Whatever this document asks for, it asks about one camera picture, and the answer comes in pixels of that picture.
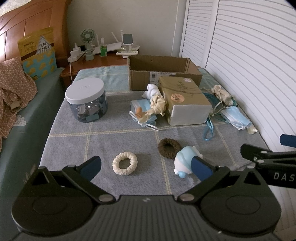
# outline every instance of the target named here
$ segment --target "green fan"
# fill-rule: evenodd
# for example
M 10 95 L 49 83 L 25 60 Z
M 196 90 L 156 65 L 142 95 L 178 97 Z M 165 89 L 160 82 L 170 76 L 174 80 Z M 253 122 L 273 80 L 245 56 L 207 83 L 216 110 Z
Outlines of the green fan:
M 86 44 L 85 60 L 94 59 L 91 43 L 95 39 L 95 36 L 96 36 L 95 31 L 90 28 L 83 30 L 80 34 L 80 40 Z

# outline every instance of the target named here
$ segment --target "blue surgical mask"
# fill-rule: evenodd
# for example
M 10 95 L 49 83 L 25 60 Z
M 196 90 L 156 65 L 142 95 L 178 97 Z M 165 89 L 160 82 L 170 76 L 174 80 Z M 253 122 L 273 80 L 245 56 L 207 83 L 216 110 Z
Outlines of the blue surgical mask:
M 152 114 L 146 123 L 139 123 L 138 122 L 138 119 L 137 119 L 135 113 L 139 107 L 142 108 L 143 112 L 146 112 L 147 110 L 150 109 L 150 101 L 147 99 L 132 100 L 131 101 L 131 111 L 129 112 L 129 114 L 132 116 L 133 120 L 136 121 L 142 127 L 145 126 L 147 128 L 152 128 L 152 129 L 158 130 L 157 127 L 155 126 L 156 125 L 155 120 L 157 119 L 155 114 Z
M 236 106 L 230 106 L 227 109 L 220 111 L 220 113 L 227 122 L 237 129 L 244 130 L 247 128 L 248 132 L 251 134 L 257 132 L 251 121 L 247 119 Z

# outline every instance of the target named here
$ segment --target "open cardboard box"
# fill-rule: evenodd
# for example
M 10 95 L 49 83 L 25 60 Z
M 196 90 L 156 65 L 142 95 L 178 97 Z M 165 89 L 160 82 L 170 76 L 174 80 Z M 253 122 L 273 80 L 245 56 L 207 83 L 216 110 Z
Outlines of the open cardboard box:
M 189 58 L 131 55 L 128 57 L 130 90 L 145 91 L 148 84 L 159 83 L 160 76 L 191 78 L 200 85 L 202 73 Z

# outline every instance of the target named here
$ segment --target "white hair tie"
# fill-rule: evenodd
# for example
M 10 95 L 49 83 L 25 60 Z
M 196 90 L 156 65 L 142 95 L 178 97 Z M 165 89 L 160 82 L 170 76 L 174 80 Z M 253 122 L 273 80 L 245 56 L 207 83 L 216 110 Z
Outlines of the white hair tie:
M 119 168 L 119 162 L 126 158 L 130 159 L 131 164 L 125 169 Z M 136 169 L 137 164 L 138 164 L 138 159 L 136 155 L 134 153 L 126 151 L 126 152 L 120 153 L 114 158 L 112 167 L 113 167 L 113 171 L 118 175 L 129 175 Z

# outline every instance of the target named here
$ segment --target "barcode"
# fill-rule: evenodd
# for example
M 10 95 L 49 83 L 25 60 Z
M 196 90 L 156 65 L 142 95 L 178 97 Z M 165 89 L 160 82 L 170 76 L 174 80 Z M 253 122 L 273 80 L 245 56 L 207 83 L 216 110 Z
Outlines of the barcode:
M 151 83 L 155 83 L 155 73 L 151 73 Z

